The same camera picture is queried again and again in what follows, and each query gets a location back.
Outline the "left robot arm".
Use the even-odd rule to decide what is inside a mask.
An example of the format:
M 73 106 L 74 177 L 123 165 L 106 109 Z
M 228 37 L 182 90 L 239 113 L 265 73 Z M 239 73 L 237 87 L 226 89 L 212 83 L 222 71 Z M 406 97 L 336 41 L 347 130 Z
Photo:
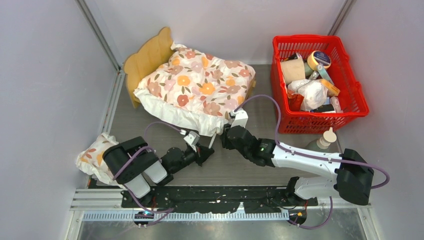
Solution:
M 173 174 L 192 163 L 202 166 L 215 152 L 199 143 L 186 145 L 186 150 L 172 147 L 164 156 L 158 157 L 139 136 L 108 148 L 102 157 L 112 179 L 133 193 L 135 202 L 141 207 L 148 207 L 154 197 L 144 176 L 156 185 L 164 186 L 174 179 Z

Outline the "large floral cushion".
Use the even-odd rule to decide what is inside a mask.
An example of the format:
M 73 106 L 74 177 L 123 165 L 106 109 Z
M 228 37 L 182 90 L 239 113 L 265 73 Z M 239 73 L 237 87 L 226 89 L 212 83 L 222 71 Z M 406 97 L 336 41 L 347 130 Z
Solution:
M 202 136 L 221 134 L 230 112 L 248 97 L 254 68 L 242 61 L 171 45 L 167 62 L 140 80 L 133 91 L 144 109 L 177 127 Z

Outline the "wooden pet bed frame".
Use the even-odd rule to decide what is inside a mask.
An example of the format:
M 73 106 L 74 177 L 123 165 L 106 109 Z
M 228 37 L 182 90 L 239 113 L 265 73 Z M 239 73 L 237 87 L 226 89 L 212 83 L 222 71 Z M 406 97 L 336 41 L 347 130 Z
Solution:
M 164 27 L 157 35 L 144 43 L 136 53 L 130 55 L 125 61 L 123 68 L 126 73 L 126 87 L 135 108 L 142 106 L 141 102 L 137 100 L 134 95 L 135 88 L 142 78 L 151 74 L 161 64 L 169 60 L 173 54 L 171 50 L 172 44 L 177 43 L 175 43 L 171 37 L 170 28 Z M 248 90 L 247 98 L 251 95 L 255 86 L 256 79 L 254 77 L 254 81 Z

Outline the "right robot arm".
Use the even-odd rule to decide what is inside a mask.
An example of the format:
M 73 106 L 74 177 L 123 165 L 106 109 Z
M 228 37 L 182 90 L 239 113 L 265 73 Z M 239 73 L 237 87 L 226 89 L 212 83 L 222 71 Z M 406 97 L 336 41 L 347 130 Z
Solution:
M 285 199 L 299 205 L 312 198 L 340 197 L 359 205 L 369 204 L 374 170 L 359 153 L 323 153 L 296 148 L 273 139 L 256 138 L 242 126 L 226 124 L 220 136 L 222 146 L 237 150 L 253 164 L 272 168 L 291 168 L 312 173 L 314 177 L 293 176 L 285 189 Z

